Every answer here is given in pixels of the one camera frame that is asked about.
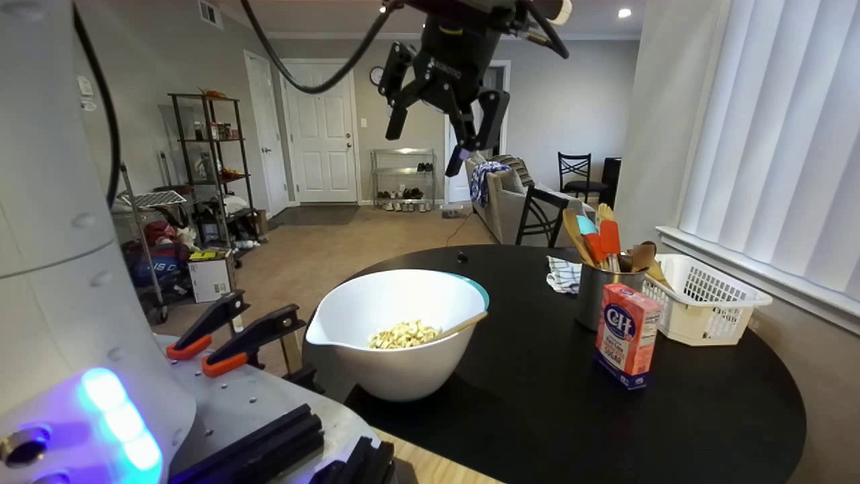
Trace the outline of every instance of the window blinds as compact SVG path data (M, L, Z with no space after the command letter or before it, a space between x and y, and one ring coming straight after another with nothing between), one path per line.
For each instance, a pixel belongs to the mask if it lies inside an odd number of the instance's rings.
M732 0L680 232L860 306L856 0Z

